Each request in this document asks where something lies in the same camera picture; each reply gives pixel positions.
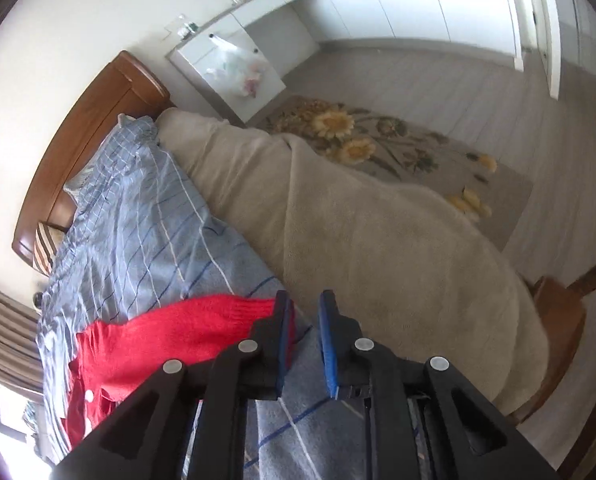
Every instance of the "pillowcase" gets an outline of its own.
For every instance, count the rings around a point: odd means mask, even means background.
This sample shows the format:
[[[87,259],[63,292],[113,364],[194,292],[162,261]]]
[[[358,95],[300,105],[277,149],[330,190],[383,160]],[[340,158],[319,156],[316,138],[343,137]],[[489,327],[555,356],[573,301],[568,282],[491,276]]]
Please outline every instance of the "pillowcase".
[[[78,205],[78,197],[80,196],[80,190],[85,186],[89,175],[91,175],[92,171],[94,171],[94,167],[96,166],[96,162],[98,161],[98,157],[100,153],[102,153],[107,140],[111,137],[115,131],[123,126],[126,126],[131,121],[135,121],[133,117],[129,117],[128,115],[119,114],[118,115],[118,124],[113,127],[113,129],[107,134],[105,140],[103,140],[100,144],[100,147],[94,153],[94,156],[91,157],[89,162],[82,168],[78,173],[76,173],[72,178],[70,178],[67,182],[64,183],[62,186],[62,190],[67,193],[70,197],[72,197],[73,202]]]
[[[54,268],[58,247],[64,239],[64,233],[44,222],[38,222],[36,242],[34,243],[34,269],[49,276]]]

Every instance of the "gray rivet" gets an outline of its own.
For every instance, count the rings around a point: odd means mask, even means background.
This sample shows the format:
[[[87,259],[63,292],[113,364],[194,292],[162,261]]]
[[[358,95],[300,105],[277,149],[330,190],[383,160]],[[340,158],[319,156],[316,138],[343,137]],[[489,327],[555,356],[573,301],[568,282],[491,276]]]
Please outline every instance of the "gray rivet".
[[[431,368],[439,372],[443,372],[449,368],[449,362],[444,357],[432,357],[430,364]]]
[[[165,370],[166,374],[177,374],[182,370],[182,362],[177,359],[170,359],[162,365],[162,369]]]
[[[245,339],[244,341],[240,341],[240,343],[238,343],[238,350],[244,352],[245,354],[251,354],[251,352],[255,352],[257,350],[257,343],[253,339]]]
[[[367,352],[375,346],[373,344],[373,341],[367,337],[361,337],[360,339],[356,339],[355,343],[353,344],[358,350],[362,350],[363,352]]]

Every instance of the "brown headboard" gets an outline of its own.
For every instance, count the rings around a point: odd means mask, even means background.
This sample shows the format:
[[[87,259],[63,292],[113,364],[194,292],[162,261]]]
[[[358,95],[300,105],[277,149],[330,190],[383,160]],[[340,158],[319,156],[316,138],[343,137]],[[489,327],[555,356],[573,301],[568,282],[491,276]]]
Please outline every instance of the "brown headboard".
[[[32,264],[39,221],[67,230],[75,204],[62,190],[117,123],[118,114],[154,120],[173,106],[169,91],[129,52],[122,51],[80,96],[49,144],[31,180],[11,248]]]

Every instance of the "gray wood floor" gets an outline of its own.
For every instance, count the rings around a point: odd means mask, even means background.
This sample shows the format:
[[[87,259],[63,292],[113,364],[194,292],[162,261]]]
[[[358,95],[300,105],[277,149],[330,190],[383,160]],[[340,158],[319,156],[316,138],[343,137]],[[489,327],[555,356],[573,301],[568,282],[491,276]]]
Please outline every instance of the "gray wood floor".
[[[538,56],[524,73],[441,52],[354,48],[321,52],[286,78],[304,96],[399,116],[491,153],[534,183],[504,249],[530,280],[568,284],[596,262],[596,78],[562,67],[548,96]],[[558,466],[596,399],[596,292],[575,360],[521,430]]]

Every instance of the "beige blanket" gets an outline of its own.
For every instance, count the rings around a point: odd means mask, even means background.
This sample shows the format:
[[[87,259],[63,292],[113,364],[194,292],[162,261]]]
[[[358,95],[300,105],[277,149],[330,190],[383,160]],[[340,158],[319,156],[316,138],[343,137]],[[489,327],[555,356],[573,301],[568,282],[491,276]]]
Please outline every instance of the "beige blanket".
[[[537,391],[548,345],[526,287],[431,190],[332,164],[300,138],[172,108],[159,138],[211,212],[316,317],[322,290],[396,354],[455,364],[503,413]]]

